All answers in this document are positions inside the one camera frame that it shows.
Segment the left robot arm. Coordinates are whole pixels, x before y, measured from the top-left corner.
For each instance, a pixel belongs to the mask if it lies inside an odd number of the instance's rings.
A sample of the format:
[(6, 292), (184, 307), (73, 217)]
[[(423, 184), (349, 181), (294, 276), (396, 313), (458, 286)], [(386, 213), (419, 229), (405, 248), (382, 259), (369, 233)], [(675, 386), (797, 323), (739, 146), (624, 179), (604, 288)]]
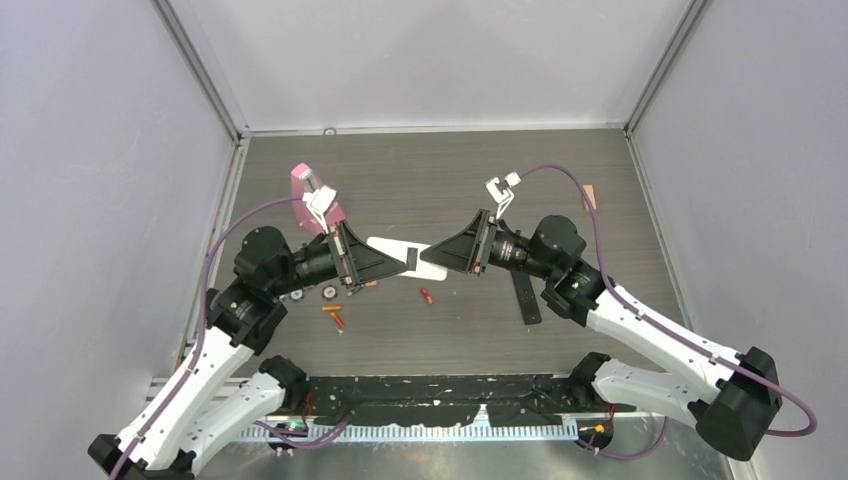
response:
[(208, 290), (203, 330), (184, 364), (120, 433), (98, 435), (90, 458), (112, 479), (195, 478), (254, 421), (305, 405), (307, 376), (282, 356), (265, 360), (244, 390), (210, 404), (269, 344), (287, 314), (281, 296), (332, 279), (358, 286), (406, 269), (404, 261), (360, 240), (346, 222), (298, 251), (274, 227), (252, 230), (234, 259), (235, 280), (224, 290)]

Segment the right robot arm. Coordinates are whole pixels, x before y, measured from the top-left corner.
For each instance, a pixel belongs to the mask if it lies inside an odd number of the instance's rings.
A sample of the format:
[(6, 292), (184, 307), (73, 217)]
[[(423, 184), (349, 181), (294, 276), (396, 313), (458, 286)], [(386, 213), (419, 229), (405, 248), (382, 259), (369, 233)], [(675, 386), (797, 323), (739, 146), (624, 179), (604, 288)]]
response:
[(612, 337), (663, 369), (649, 372), (591, 353), (570, 385), (577, 406), (591, 411), (606, 402), (657, 413), (692, 427), (725, 456), (750, 460), (783, 405), (773, 357), (757, 347), (738, 352), (664, 317), (584, 261), (585, 248), (567, 217), (544, 217), (526, 238), (481, 210), (420, 258), (466, 274), (497, 266), (542, 279), (541, 297), (557, 316)]

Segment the white remote control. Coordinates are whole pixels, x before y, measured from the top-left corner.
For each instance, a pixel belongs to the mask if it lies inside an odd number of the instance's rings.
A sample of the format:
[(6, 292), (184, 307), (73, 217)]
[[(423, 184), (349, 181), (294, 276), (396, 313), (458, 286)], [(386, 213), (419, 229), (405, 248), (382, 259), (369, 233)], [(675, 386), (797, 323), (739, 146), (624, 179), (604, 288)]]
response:
[(445, 267), (422, 259), (421, 253), (429, 248), (427, 244), (382, 237), (369, 237), (366, 243), (396, 260), (402, 261), (407, 267), (407, 270), (401, 273), (402, 277), (429, 281), (444, 281), (447, 279), (448, 270)]

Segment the black remote battery cover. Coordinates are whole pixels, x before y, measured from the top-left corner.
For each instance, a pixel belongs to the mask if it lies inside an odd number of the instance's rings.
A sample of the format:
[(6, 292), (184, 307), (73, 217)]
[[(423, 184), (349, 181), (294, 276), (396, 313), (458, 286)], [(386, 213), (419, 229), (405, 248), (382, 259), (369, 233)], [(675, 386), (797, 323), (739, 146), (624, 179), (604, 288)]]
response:
[(523, 323), (525, 325), (540, 324), (542, 315), (531, 277), (524, 272), (512, 271), (511, 278)]

